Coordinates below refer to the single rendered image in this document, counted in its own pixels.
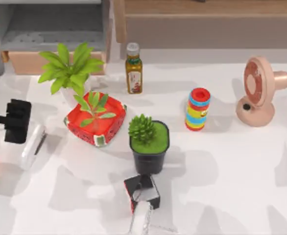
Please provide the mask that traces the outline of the leafy plant in white pot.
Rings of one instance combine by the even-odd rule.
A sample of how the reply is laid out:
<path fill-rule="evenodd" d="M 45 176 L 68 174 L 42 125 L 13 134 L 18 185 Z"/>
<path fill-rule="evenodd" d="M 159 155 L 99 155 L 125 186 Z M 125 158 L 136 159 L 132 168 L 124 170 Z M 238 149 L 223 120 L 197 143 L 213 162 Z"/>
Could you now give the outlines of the leafy plant in white pot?
<path fill-rule="evenodd" d="M 74 108 L 78 102 L 75 96 L 85 94 L 85 83 L 92 73 L 103 70 L 104 61 L 92 56 L 93 48 L 87 42 L 79 44 L 72 58 L 68 47 L 59 43 L 57 52 L 42 51 L 41 57 L 47 60 L 43 65 L 44 72 L 38 83 L 51 82 L 50 93 L 60 92 L 69 107 Z"/>

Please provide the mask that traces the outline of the pale wooden drawer front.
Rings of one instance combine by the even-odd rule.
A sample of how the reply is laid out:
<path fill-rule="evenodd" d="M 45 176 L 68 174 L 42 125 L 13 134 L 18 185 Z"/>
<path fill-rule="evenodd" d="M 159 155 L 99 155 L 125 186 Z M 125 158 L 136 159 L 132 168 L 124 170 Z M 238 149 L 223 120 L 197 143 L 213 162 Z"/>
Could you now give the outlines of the pale wooden drawer front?
<path fill-rule="evenodd" d="M 46 59 L 39 55 L 38 51 L 9 51 L 8 57 L 17 75 L 41 75 L 42 67 L 48 63 Z M 101 59 L 104 64 L 101 70 L 93 75 L 104 75 L 107 62 L 106 52 L 96 51 L 91 53 L 92 58 Z"/>

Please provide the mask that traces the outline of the olive oil bottle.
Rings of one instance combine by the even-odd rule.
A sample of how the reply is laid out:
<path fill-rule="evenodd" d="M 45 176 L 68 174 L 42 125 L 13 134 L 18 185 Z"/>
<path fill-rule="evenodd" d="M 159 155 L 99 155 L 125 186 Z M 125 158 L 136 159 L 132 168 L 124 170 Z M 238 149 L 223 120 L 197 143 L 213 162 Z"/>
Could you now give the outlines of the olive oil bottle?
<path fill-rule="evenodd" d="M 138 43 L 126 46 L 126 82 L 129 94 L 140 94 L 143 90 L 143 64 Z"/>

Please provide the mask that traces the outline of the stack of coloured rings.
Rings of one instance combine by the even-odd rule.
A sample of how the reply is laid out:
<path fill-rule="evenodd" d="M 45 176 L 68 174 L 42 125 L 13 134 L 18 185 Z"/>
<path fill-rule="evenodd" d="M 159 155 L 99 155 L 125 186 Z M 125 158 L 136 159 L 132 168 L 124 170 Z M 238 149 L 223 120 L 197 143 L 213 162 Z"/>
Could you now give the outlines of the stack of coloured rings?
<path fill-rule="evenodd" d="M 189 94 L 185 125 L 192 131 L 203 129 L 207 120 L 211 94 L 205 88 L 195 88 Z"/>

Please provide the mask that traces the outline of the pink table fan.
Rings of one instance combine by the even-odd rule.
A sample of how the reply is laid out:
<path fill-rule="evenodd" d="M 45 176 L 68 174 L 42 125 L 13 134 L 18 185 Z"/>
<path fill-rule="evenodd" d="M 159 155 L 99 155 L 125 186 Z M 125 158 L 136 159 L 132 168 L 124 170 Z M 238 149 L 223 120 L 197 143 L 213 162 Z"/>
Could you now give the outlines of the pink table fan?
<path fill-rule="evenodd" d="M 246 63 L 243 83 L 245 96 L 237 102 L 237 117 L 252 127 L 268 125 L 275 114 L 275 92 L 287 88 L 287 72 L 274 71 L 265 57 L 251 57 Z"/>

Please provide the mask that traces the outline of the green succulent in black pot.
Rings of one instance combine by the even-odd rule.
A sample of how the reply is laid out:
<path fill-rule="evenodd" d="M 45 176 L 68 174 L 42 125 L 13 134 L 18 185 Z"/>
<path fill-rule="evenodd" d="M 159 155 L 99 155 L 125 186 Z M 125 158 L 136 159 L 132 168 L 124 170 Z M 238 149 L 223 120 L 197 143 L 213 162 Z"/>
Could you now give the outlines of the green succulent in black pot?
<path fill-rule="evenodd" d="M 158 174 L 170 146 L 168 126 L 152 117 L 134 116 L 128 126 L 129 146 L 139 174 Z"/>

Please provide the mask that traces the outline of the plant in red square pot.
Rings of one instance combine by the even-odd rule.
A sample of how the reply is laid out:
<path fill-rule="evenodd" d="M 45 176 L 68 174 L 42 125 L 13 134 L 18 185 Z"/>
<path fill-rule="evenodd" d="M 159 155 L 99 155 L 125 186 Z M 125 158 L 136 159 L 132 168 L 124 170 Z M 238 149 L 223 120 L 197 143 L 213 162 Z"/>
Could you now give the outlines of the plant in red square pot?
<path fill-rule="evenodd" d="M 102 92 L 73 97 L 77 105 L 64 118 L 66 127 L 91 145 L 107 145 L 121 128 L 127 106 Z"/>

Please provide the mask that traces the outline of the wooden cupboard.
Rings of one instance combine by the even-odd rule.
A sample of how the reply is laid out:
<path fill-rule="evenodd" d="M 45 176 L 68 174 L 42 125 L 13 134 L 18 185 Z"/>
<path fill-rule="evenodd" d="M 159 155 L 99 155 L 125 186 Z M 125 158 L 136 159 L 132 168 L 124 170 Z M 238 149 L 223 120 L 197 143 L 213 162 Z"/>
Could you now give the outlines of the wooden cupboard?
<path fill-rule="evenodd" d="M 172 62 L 243 61 L 260 54 L 287 63 L 287 0 L 112 0 L 111 59 L 126 43 Z"/>

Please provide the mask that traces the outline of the pale grey rounded box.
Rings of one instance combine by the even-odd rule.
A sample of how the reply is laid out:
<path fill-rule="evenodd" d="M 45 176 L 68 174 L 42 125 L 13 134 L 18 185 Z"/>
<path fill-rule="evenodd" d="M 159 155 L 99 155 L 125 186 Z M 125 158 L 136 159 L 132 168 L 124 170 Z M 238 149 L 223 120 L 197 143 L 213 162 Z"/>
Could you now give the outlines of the pale grey rounded box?
<path fill-rule="evenodd" d="M 138 202 L 133 211 L 130 228 L 127 235 L 149 235 L 152 211 L 153 207 L 150 202 Z"/>
<path fill-rule="evenodd" d="M 34 123 L 31 127 L 32 128 L 28 130 L 27 139 L 21 155 L 21 167 L 24 170 L 31 168 L 46 138 L 45 126 Z"/>

